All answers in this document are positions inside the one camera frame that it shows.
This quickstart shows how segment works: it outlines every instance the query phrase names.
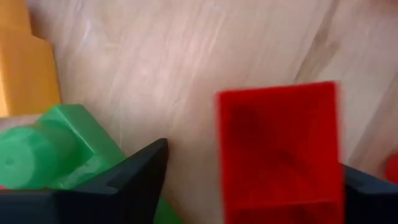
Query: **green toy piece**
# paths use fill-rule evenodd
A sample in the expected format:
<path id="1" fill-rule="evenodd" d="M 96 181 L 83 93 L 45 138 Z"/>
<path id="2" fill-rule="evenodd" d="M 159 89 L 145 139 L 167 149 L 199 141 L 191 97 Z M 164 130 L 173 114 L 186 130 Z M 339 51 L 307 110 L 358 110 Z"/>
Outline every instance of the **green toy piece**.
<path id="1" fill-rule="evenodd" d="M 0 134 L 0 185 L 8 189 L 72 189 L 125 160 L 82 105 L 58 105 L 34 124 Z M 157 224 L 182 223 L 159 200 Z"/>

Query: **red plastic block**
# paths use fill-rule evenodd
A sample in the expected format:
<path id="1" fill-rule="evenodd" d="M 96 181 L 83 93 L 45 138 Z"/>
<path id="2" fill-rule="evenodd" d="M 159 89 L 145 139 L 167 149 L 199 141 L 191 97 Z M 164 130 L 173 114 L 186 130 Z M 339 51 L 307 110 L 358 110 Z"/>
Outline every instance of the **red plastic block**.
<path id="1" fill-rule="evenodd" d="M 227 224 L 343 223 L 333 82 L 218 94 Z"/>

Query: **yellow plastic block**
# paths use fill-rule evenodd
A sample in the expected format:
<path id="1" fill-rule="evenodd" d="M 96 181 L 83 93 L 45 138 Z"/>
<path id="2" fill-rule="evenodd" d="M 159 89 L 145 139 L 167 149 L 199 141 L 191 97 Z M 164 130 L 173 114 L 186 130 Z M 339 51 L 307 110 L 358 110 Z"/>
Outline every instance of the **yellow plastic block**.
<path id="1" fill-rule="evenodd" d="M 51 44 L 0 27 L 0 116 L 43 113 L 59 103 Z"/>
<path id="2" fill-rule="evenodd" d="M 24 0 L 0 0 L 0 26 L 31 34 L 29 11 Z"/>

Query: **wooden floor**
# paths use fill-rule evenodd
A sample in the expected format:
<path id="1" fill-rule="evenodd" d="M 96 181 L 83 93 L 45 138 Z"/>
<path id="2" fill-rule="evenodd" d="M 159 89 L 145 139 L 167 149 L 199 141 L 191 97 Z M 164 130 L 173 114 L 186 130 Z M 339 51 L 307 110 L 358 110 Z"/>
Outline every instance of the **wooden floor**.
<path id="1" fill-rule="evenodd" d="M 339 80 L 342 161 L 380 175 L 398 149 L 396 0 L 28 3 L 64 103 L 83 103 L 128 154 L 170 139 L 164 191 L 187 223 L 223 219 L 217 90 Z"/>

